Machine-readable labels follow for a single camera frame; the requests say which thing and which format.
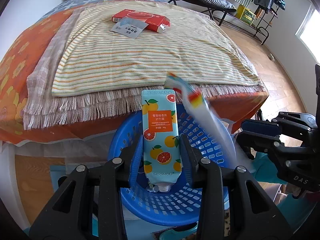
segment pillow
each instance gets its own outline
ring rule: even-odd
[[[199,1],[217,8],[221,8],[221,9],[236,9],[232,3],[226,0],[199,0]]]

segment chair leg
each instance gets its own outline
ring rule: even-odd
[[[227,12],[224,12],[224,15],[222,16],[222,19],[221,19],[221,21],[219,22],[218,26],[221,26],[221,24],[223,23],[226,15],[227,15]]]
[[[211,12],[211,10],[209,8],[208,8],[208,11],[209,11],[209,14],[210,14],[210,19],[214,21],[212,12]]]
[[[168,3],[171,3],[173,1],[174,5],[177,5],[176,0],[170,0]]]

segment blanket fringe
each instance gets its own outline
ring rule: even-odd
[[[238,85],[193,84],[205,98],[235,93],[255,93],[267,91],[263,85],[244,87]],[[103,91],[72,97],[55,97],[28,101],[24,108],[25,130],[47,128],[54,125],[72,124],[99,118],[111,118],[141,110],[141,91],[163,89],[163,86],[138,87]]]

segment red box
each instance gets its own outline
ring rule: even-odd
[[[113,15],[112,21],[119,22],[123,17],[130,17],[148,23],[146,29],[157,33],[163,33],[166,26],[170,27],[170,20],[165,16],[129,9],[122,10],[121,12]]]

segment white wall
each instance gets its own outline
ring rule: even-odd
[[[4,12],[0,16],[0,58],[4,56],[18,35],[34,24],[39,18],[60,4],[64,0],[10,0]],[[306,110],[312,114],[316,111],[315,94],[315,59],[305,48],[302,42],[295,36],[302,23],[310,2],[308,0],[285,0],[286,10],[279,10],[279,18],[273,20],[272,28],[269,28],[270,37],[266,46],[281,62],[288,75],[296,86]],[[204,8],[191,5],[182,1],[178,5],[202,11]],[[250,9],[255,11],[256,5],[251,3]],[[246,25],[239,21],[226,17],[241,27]]]

